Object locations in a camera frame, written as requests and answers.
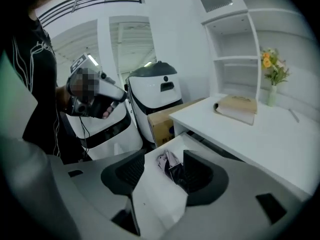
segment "person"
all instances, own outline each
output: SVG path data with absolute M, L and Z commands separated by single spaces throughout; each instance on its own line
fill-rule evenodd
M 48 155 L 61 155 L 59 130 L 64 127 L 59 111 L 70 98 L 66 86 L 57 87 L 57 62 L 49 33 L 36 16 L 36 9 L 50 0 L 15 0 L 4 44 L 17 75 L 38 102 L 23 139 Z M 111 108 L 103 114 L 107 118 Z

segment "hand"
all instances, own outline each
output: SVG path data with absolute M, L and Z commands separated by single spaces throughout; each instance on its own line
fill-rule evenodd
M 106 112 L 103 113 L 102 119 L 107 119 L 108 116 L 111 114 L 112 110 L 113 110 L 113 109 L 112 109 L 111 106 L 108 107 L 107 110 L 106 110 Z

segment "wall shelf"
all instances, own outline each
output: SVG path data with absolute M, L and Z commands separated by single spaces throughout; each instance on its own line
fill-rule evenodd
M 259 8 L 250 9 L 249 14 L 257 32 L 282 32 L 316 40 L 305 17 L 299 12 L 278 8 Z
M 220 94 L 239 95 L 239 96 L 255 99 L 256 91 L 257 91 L 256 86 L 235 84 L 235 83 L 225 83 L 223 88 L 221 89 Z
M 215 62 L 223 62 L 225 65 L 228 64 L 240 64 L 240 65 L 249 65 L 249 67 L 254 67 L 257 65 L 259 56 L 225 56 L 218 57 L 214 59 Z
M 212 21 L 205 25 L 214 59 L 257 56 L 252 25 L 247 13 Z

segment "white robot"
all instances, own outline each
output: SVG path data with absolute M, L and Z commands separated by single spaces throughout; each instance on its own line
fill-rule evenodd
M 91 159 L 97 160 L 142 148 L 143 141 L 123 103 L 127 94 L 114 85 L 114 81 L 100 71 L 83 54 L 70 67 L 67 90 L 71 95 L 66 114 L 75 135 Z M 87 86 L 82 99 L 77 93 L 77 82 Z M 88 103 L 88 96 L 94 97 Z M 114 110 L 107 119 L 103 112 Z
M 146 169 L 154 163 L 150 155 L 142 149 L 63 165 L 59 157 L 46 155 L 32 143 L 0 136 L 1 173 L 18 201 L 8 205 L 16 203 L 47 230 L 37 239 L 49 234 L 65 240 L 146 239 L 143 229 L 150 218 L 144 216 L 150 207 L 137 206 L 133 196 L 143 184 L 140 180 L 154 175 Z M 211 151 L 184 150 L 183 170 L 184 214 L 159 240 L 273 239 L 302 207 L 263 170 Z M 44 232 L 39 228 L 32 234 Z
M 129 75 L 127 89 L 138 129 L 152 145 L 147 116 L 183 103 L 177 71 L 161 61 L 138 68 Z

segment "black t-shirt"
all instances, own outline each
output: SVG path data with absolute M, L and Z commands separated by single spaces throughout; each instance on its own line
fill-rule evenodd
M 16 73 L 38 102 L 23 134 L 46 154 L 60 156 L 56 105 L 57 62 L 49 34 L 26 14 L 4 49 Z

